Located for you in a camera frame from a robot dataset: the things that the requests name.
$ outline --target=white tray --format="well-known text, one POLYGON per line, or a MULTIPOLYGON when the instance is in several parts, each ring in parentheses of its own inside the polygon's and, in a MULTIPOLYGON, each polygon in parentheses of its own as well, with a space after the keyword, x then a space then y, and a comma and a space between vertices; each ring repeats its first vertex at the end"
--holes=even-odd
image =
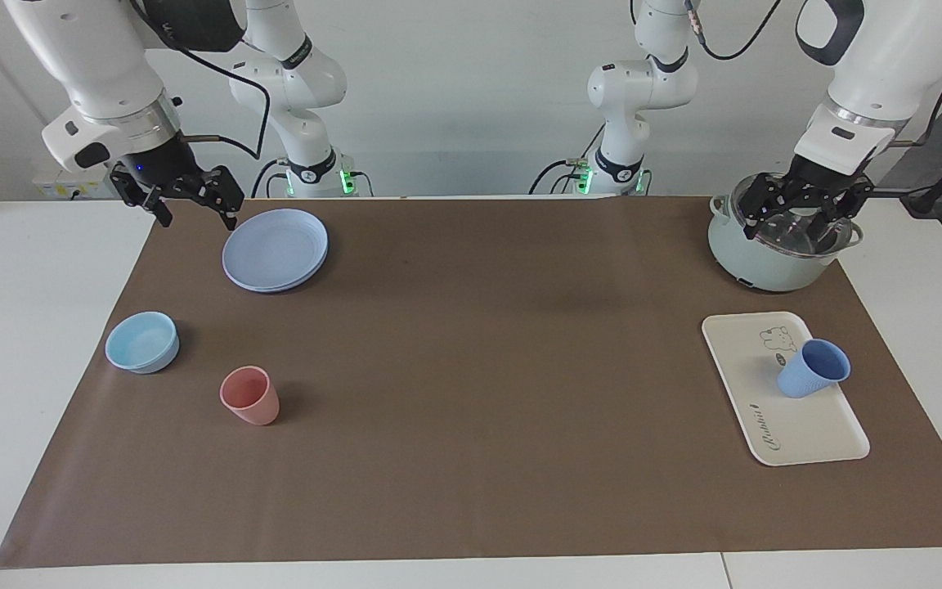
POLYGON ((812 339, 801 317, 789 312, 708 317, 703 338, 751 454, 762 465, 858 460, 871 452, 837 384, 801 399, 777 388, 785 362, 812 339))

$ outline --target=blue plate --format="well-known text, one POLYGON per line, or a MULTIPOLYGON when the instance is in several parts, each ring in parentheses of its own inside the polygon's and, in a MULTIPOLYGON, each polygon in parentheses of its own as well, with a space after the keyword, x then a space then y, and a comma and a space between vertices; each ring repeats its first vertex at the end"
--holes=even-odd
POLYGON ((224 273, 253 292, 281 292, 318 272, 329 250, 325 225, 299 209, 274 209, 242 223, 224 245, 224 273))

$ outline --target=cartoon bear drawing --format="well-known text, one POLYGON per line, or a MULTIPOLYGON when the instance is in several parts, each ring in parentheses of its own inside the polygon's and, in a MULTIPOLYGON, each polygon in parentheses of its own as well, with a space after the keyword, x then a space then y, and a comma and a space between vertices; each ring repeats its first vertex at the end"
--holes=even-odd
POLYGON ((770 350, 797 351, 795 340, 786 327, 774 327, 759 333, 759 336, 761 336, 762 342, 765 342, 765 347, 770 350))

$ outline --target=pink cup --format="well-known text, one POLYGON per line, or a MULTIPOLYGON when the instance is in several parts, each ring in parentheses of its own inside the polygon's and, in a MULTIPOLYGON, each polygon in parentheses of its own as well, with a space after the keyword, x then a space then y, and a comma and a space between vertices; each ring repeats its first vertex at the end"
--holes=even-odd
POLYGON ((257 366, 243 366, 224 378, 220 402, 252 425, 268 425, 278 417, 278 393, 271 377, 257 366))

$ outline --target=pot handle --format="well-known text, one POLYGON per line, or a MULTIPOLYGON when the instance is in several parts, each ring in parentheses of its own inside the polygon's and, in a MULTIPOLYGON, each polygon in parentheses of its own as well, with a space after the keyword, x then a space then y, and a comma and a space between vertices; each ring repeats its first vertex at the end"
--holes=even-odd
POLYGON ((864 230, 861 230, 860 226, 856 223, 853 223, 853 237, 849 239, 849 245, 846 245, 846 249, 854 245, 860 245, 864 242, 864 230))
POLYGON ((725 196, 714 196, 711 197, 711 215, 715 217, 722 217, 724 219, 722 224, 725 225, 729 223, 729 214, 724 211, 725 209, 725 196))

